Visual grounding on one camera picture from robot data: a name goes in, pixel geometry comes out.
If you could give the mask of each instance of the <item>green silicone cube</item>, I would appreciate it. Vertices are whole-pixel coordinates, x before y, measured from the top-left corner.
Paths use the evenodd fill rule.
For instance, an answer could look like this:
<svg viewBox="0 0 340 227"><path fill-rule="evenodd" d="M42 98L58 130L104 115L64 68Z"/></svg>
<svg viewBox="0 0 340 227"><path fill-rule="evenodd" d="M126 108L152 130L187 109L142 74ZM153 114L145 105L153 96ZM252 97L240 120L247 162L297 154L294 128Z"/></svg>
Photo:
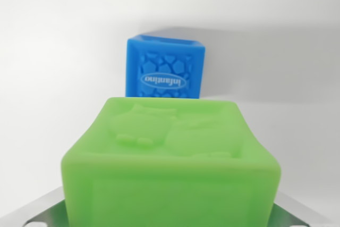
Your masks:
<svg viewBox="0 0 340 227"><path fill-rule="evenodd" d="M110 98L62 175L70 227L266 227L280 167L235 103Z"/></svg>

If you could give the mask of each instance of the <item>white wall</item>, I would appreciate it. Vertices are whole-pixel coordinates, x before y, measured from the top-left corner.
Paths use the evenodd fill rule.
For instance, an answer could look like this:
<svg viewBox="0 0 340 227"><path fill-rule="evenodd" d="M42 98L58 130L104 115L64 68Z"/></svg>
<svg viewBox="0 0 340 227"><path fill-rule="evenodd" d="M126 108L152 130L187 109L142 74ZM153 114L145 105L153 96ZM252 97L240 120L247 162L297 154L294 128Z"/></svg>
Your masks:
<svg viewBox="0 0 340 227"><path fill-rule="evenodd" d="M238 102L280 189L340 222L340 0L0 0L0 216L61 185L142 32L202 41L202 97Z"/></svg>

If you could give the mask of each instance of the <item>blue silicone cube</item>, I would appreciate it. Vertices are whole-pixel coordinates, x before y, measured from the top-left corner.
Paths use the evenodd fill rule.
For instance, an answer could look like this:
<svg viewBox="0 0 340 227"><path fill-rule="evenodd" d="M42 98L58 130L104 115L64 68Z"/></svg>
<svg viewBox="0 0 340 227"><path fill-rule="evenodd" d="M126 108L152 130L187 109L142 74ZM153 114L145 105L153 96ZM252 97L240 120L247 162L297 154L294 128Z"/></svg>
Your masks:
<svg viewBox="0 0 340 227"><path fill-rule="evenodd" d="M126 96L199 98L205 47L138 35L127 41Z"/></svg>

